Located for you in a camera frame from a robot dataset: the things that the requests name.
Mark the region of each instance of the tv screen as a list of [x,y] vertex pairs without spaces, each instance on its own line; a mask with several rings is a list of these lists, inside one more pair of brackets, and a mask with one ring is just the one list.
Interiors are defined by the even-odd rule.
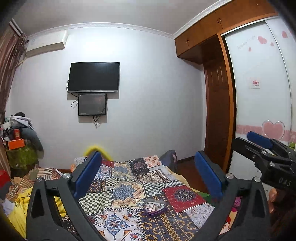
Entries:
[[78,95],[78,115],[106,115],[106,112],[106,93]]
[[68,92],[118,92],[119,63],[71,63]]

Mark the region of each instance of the air conditioner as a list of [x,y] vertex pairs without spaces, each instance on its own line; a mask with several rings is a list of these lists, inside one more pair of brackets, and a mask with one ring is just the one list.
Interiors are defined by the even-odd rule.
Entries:
[[26,56],[31,57],[50,51],[64,49],[67,38],[68,33],[64,30],[30,39],[26,50]]

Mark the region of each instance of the brown curtain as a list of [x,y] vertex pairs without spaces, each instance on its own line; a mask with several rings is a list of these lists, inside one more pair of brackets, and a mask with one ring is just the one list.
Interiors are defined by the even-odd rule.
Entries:
[[[4,122],[5,105],[17,64],[25,51],[27,35],[20,37],[9,26],[0,38],[0,124]],[[10,175],[10,168],[2,141],[0,141],[0,168]]]

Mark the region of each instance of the blue pad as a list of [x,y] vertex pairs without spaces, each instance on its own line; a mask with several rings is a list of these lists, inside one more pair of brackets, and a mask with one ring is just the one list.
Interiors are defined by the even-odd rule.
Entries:
[[207,186],[210,195],[213,198],[220,199],[223,196],[220,179],[210,167],[207,160],[199,152],[195,154],[194,161],[196,169],[202,177],[204,184]]
[[247,139],[251,142],[254,142],[255,144],[262,146],[265,149],[272,149],[272,142],[270,139],[259,135],[258,133],[255,132],[248,132],[247,134]]
[[86,195],[94,177],[101,167],[101,163],[102,156],[100,152],[96,152],[76,181],[74,193],[74,198],[76,200],[79,200]]

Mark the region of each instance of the patchwork tablecloth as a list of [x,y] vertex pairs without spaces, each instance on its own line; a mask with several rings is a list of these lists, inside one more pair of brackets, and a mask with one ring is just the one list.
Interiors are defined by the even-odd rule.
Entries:
[[[164,200],[166,212],[148,218],[143,209],[147,198]],[[168,172],[157,156],[126,162],[103,160],[79,203],[109,241],[190,240],[214,209]],[[68,216],[64,222],[76,234]]]

